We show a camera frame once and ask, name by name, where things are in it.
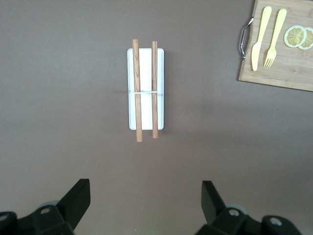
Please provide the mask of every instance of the lemon slice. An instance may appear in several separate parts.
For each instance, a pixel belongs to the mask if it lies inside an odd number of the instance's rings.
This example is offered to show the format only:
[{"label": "lemon slice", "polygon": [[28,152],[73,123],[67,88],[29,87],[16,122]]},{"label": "lemon slice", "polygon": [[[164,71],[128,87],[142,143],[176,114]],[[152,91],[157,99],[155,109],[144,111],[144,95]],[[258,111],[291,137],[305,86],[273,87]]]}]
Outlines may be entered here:
[{"label": "lemon slice", "polygon": [[307,37],[302,45],[299,46],[302,50],[307,50],[313,47],[313,28],[305,28]]},{"label": "lemon slice", "polygon": [[298,47],[305,42],[307,32],[304,27],[295,25],[290,27],[284,36],[284,42],[288,47]]}]

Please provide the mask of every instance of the chopsticks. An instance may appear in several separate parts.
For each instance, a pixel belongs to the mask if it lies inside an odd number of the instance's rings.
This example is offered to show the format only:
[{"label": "chopsticks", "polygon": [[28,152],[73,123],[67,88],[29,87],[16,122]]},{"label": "chopsticks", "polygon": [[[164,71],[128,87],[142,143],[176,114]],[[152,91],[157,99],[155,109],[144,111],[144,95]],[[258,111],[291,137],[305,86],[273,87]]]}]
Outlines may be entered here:
[{"label": "chopsticks", "polygon": [[[139,40],[133,39],[134,90],[140,92]],[[136,139],[142,142],[141,94],[135,94]]]},{"label": "chopsticks", "polygon": [[[152,42],[152,91],[157,91],[157,42]],[[152,137],[158,138],[157,93],[152,93]]]},{"label": "chopsticks", "polygon": [[[158,138],[157,119],[157,42],[151,44],[151,67],[152,67],[152,137]],[[142,142],[141,120],[141,89],[140,89],[140,65],[139,65],[139,40],[133,39],[133,65],[134,65],[134,94],[135,94],[135,117],[136,117],[136,140]]]}]

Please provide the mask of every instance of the cutting board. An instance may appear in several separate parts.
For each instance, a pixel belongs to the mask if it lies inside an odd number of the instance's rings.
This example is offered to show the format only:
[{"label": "cutting board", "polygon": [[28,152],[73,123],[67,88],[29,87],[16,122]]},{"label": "cutting board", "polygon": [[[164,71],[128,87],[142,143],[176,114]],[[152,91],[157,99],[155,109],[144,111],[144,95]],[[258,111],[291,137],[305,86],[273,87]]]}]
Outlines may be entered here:
[{"label": "cutting board", "polygon": [[[251,48],[259,35],[261,15],[264,7],[271,6],[272,13],[264,34],[258,70],[253,71],[251,65]],[[264,63],[279,9],[285,8],[287,16],[276,44],[276,59],[272,66],[264,68]],[[308,50],[287,47],[284,43],[285,32],[294,25],[313,28],[312,0],[256,0],[253,10],[254,21],[246,47],[246,59],[243,60],[239,81],[253,82],[313,91],[313,47]]]}]

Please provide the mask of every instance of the yellow fork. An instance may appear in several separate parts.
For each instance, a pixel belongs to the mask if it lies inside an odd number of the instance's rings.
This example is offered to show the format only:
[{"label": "yellow fork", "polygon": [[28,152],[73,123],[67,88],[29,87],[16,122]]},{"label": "yellow fork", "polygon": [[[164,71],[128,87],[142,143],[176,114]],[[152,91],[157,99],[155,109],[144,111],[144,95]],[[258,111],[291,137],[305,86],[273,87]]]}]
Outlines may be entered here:
[{"label": "yellow fork", "polygon": [[286,15],[287,15],[286,9],[282,8],[279,10],[278,15],[277,15],[276,24],[275,24],[274,33],[273,33],[272,42],[271,42],[270,47],[268,49],[268,54],[266,56],[266,60],[265,60],[265,64],[264,64],[265,68],[270,68],[271,65],[273,64],[275,58],[276,58],[277,52],[275,49],[275,45],[276,45],[280,30],[282,29],[282,26],[284,24]]}]

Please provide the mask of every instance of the yellow knife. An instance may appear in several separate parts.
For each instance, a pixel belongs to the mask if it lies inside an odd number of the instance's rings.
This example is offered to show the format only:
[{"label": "yellow knife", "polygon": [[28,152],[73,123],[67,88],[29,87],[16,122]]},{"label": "yellow knife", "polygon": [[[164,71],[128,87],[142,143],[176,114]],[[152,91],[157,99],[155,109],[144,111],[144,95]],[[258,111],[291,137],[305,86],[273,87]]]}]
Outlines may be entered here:
[{"label": "yellow knife", "polygon": [[258,41],[253,45],[252,52],[251,52],[251,62],[252,62],[252,70],[257,71],[258,69],[258,61],[259,61],[259,54],[261,49],[261,44],[263,41],[265,29],[268,25],[270,14],[272,13],[272,8],[267,6],[263,10],[262,18],[261,18],[261,25],[259,31]]}]

